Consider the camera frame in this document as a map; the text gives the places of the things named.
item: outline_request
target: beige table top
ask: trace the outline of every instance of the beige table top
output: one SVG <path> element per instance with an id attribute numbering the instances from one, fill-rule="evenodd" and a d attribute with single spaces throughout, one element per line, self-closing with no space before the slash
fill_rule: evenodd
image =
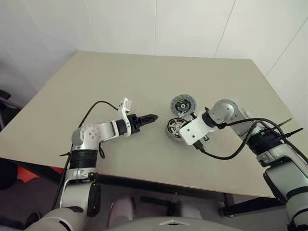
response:
<path id="1" fill-rule="evenodd" d="M 235 100 L 254 116 L 277 123 L 292 117 L 251 60 L 159 57 L 78 52 L 0 133 L 0 157 L 63 167 L 71 134 L 88 108 L 98 100 L 117 105 L 132 100 L 131 112 L 159 115 L 154 123 L 129 138 L 106 142 L 102 174 L 254 196 L 272 196 L 263 180 L 264 168 L 245 147 L 233 160 L 208 157 L 171 140 L 166 124 L 173 118 L 171 100 L 179 94 L 196 99 L 197 111 L 220 99 Z M 88 123 L 118 119 L 99 104 Z M 284 129 L 298 128 L 295 120 Z M 240 139 L 230 128 L 209 134 L 206 149 L 230 155 Z M 290 139 L 307 153 L 307 134 Z"/>

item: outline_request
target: red object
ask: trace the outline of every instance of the red object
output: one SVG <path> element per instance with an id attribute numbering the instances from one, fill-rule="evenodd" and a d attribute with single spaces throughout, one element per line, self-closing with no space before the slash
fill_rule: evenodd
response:
<path id="1" fill-rule="evenodd" d="M 58 173 L 62 173 L 63 172 L 63 168 L 60 168 L 60 167 L 51 167 L 53 170 L 55 170 L 56 172 Z M 18 178 L 21 179 L 23 182 L 28 182 L 34 178 L 38 178 L 39 176 L 30 172 L 29 170 L 23 168 L 23 167 L 20 167 L 18 166 Z"/>

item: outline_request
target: wire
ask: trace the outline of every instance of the wire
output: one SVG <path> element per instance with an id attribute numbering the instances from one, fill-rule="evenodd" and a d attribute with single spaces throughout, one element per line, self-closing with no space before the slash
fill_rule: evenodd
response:
<path id="1" fill-rule="evenodd" d="M 112 108 L 114 108 L 115 110 L 118 110 L 118 108 L 116 108 L 115 106 L 113 106 L 111 103 L 107 102 L 107 101 L 97 101 L 95 102 L 92 107 L 90 107 L 90 109 L 87 111 L 87 113 L 85 114 L 85 116 L 83 117 L 82 121 L 80 122 L 78 128 L 80 128 L 83 123 L 85 122 L 85 120 L 87 119 L 87 117 L 89 116 L 90 112 L 92 111 L 92 109 L 99 103 L 106 103 L 108 104 L 109 106 L 111 106 Z M 101 143 L 99 144 L 99 153 L 100 153 L 100 156 L 105 159 L 105 153 L 103 152 L 103 149 L 101 147 Z M 51 210 L 54 210 L 55 209 L 55 206 L 57 204 L 57 201 L 58 201 L 58 198 L 59 198 L 59 194 L 60 194 L 60 190 L 61 190 L 61 187 L 64 183 L 64 179 L 65 179 L 65 174 L 66 174 L 66 170 L 67 170 L 67 166 L 69 164 L 69 159 L 70 159 L 70 153 L 66 153 L 64 155 L 68 155 L 68 158 L 66 160 L 66 163 L 65 163 L 65 166 L 64 166 L 64 169 L 63 169 L 63 172 L 61 174 L 61 179 L 60 179 L 60 182 L 59 182 L 59 185 L 58 185 L 58 188 L 57 188 L 57 192 L 56 192 L 56 195 L 54 197 L 54 200 L 53 200 L 53 203 L 52 203 L 52 206 L 51 206 Z"/>
<path id="2" fill-rule="evenodd" d="M 111 106 L 112 108 L 114 108 L 115 110 L 118 110 L 115 106 L 113 106 L 111 103 L 107 102 L 107 101 L 97 101 L 95 104 L 92 105 L 92 107 L 90 107 L 90 109 L 88 110 L 88 112 L 86 113 L 86 115 L 83 117 L 82 121 L 80 122 L 78 128 L 80 128 L 83 123 L 85 122 L 85 120 L 87 119 L 88 115 L 90 114 L 90 112 L 92 111 L 92 109 L 98 104 L 98 103 L 106 103 L 109 106 Z"/>
<path id="3" fill-rule="evenodd" d="M 200 151 L 212 158 L 215 158 L 215 159 L 218 159 L 218 160 L 231 160 L 232 158 L 236 157 L 240 152 L 241 150 L 245 147 L 245 145 L 247 144 L 253 130 L 256 128 L 257 124 L 260 122 L 260 120 L 257 120 L 256 122 L 254 122 L 252 124 L 252 126 L 250 127 L 245 139 L 243 140 L 242 144 L 238 147 L 238 149 L 232 154 L 232 155 L 229 155 L 227 157 L 221 157 L 221 156 L 216 156 L 216 155 L 213 155 L 213 154 L 210 154 L 208 153 L 207 151 L 204 150 L 204 148 L 201 148 Z"/>
<path id="4" fill-rule="evenodd" d="M 298 149 L 295 147 L 295 145 L 293 145 L 290 141 L 288 141 L 285 137 L 284 137 L 284 132 L 282 131 L 282 129 L 276 124 L 274 123 L 273 121 L 269 120 L 269 119 L 265 119 L 265 118 L 249 118 L 249 119 L 242 119 L 242 120 L 239 120 L 239 121 L 235 121 L 235 122 L 232 122 L 232 123 L 223 123 L 222 124 L 222 127 L 226 127 L 226 126 L 232 126 L 232 125 L 236 125 L 236 124 L 240 124 L 240 123 L 244 123 L 244 122 L 250 122 L 250 121 L 255 121 L 252 126 L 250 127 L 245 139 L 243 140 L 242 144 L 240 145 L 240 147 L 230 156 L 227 156 L 227 157 L 221 157 L 221 156 L 216 156 L 216 155 L 213 155 L 213 154 L 210 154 L 208 152 L 206 152 L 202 147 L 196 147 L 198 148 L 202 153 L 212 157 L 212 158 L 215 158 L 215 159 L 219 159 L 219 160 L 230 160 L 234 157 L 236 157 L 240 152 L 241 150 L 244 148 L 244 146 L 247 144 L 250 136 L 251 136 L 251 133 L 252 131 L 255 129 L 255 127 L 257 126 L 258 123 L 261 123 L 262 125 L 264 125 L 267 129 L 269 129 L 270 131 L 274 132 L 277 136 L 281 136 L 281 139 L 286 143 L 288 144 L 293 150 L 295 150 L 297 152 L 297 154 L 306 162 L 308 163 L 308 158 Z M 266 125 L 264 122 L 267 122 L 269 124 L 272 124 L 275 129 L 277 129 L 279 131 L 279 133 L 277 133 L 276 131 L 274 131 L 272 128 L 270 128 L 268 125 Z"/>
<path id="5" fill-rule="evenodd" d="M 288 141 L 285 137 L 284 137 L 284 132 L 282 131 L 282 129 L 273 121 L 269 120 L 269 119 L 265 119 L 265 118 L 250 118 L 250 119 L 243 119 L 243 120 L 239 120 L 239 121 L 235 121 L 229 124 L 224 123 L 224 126 L 232 126 L 235 124 L 240 124 L 240 123 L 244 123 L 244 122 L 249 122 L 249 121 L 256 121 L 256 120 L 260 120 L 260 121 L 264 121 L 267 122 L 269 124 L 272 124 L 281 134 L 282 136 L 282 140 L 288 144 L 294 151 L 297 152 L 297 154 L 308 164 L 308 158 L 298 149 L 296 148 L 296 146 L 294 144 L 292 144 L 290 141 Z"/>

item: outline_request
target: motor component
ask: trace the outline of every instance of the motor component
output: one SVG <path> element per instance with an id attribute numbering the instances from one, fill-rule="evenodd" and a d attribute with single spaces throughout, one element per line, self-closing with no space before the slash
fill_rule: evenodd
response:
<path id="1" fill-rule="evenodd" d="M 179 95 L 171 101 L 170 108 L 176 117 L 186 117 L 195 112 L 196 101 L 190 95 Z"/>
<path id="2" fill-rule="evenodd" d="M 179 130 L 186 123 L 187 121 L 182 118 L 174 118 L 169 120 L 169 122 L 167 123 L 167 134 L 169 135 L 169 137 L 174 141 L 183 142 L 184 140 L 180 136 Z"/>

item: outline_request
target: white wall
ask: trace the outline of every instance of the white wall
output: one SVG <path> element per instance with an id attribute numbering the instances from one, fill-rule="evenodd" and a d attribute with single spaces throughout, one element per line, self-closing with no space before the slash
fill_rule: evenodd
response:
<path id="1" fill-rule="evenodd" d="M 76 50 L 249 58 L 308 128 L 307 11 L 307 0 L 1 0 L 0 88 L 25 105 Z"/>

